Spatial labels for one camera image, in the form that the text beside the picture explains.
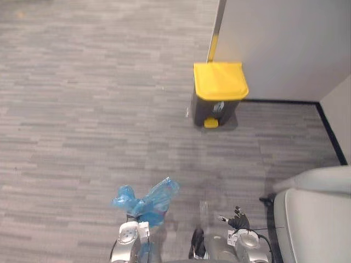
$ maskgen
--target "trash can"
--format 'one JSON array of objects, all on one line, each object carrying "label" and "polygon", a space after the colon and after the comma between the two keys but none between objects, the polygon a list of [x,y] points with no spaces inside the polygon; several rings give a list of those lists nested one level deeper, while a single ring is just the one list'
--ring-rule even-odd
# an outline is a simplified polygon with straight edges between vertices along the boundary
[{"label": "trash can", "polygon": [[242,63],[194,64],[191,109],[195,125],[216,128],[225,124],[247,94]]}]

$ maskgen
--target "gray chair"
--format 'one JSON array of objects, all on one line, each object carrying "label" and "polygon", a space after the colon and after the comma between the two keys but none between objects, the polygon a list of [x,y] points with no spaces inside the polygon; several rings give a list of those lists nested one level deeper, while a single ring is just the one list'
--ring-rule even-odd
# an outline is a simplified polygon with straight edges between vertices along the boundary
[{"label": "gray chair", "polygon": [[351,166],[310,170],[274,190],[284,263],[351,262]]}]

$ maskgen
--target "yellow lid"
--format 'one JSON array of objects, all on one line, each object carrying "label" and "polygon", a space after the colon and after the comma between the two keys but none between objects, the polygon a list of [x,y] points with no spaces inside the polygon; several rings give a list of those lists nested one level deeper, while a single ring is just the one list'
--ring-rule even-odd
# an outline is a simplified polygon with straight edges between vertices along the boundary
[{"label": "yellow lid", "polygon": [[194,63],[194,79],[203,100],[242,100],[248,94],[241,62]]}]

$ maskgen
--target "yellow foot pedal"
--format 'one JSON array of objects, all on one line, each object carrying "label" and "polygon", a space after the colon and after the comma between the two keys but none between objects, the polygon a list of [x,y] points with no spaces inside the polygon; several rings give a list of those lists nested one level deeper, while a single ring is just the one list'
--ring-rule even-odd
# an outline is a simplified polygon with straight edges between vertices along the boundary
[{"label": "yellow foot pedal", "polygon": [[203,126],[207,129],[214,129],[218,127],[218,120],[215,118],[207,118],[204,122],[203,122]]}]

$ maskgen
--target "chair armrest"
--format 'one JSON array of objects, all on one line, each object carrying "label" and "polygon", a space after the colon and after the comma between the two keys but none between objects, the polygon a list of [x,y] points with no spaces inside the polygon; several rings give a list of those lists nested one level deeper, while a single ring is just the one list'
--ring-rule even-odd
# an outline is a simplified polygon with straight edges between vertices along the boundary
[{"label": "chair armrest", "polygon": [[288,188],[351,195],[351,166],[318,168],[305,171],[273,186],[276,193]]}]

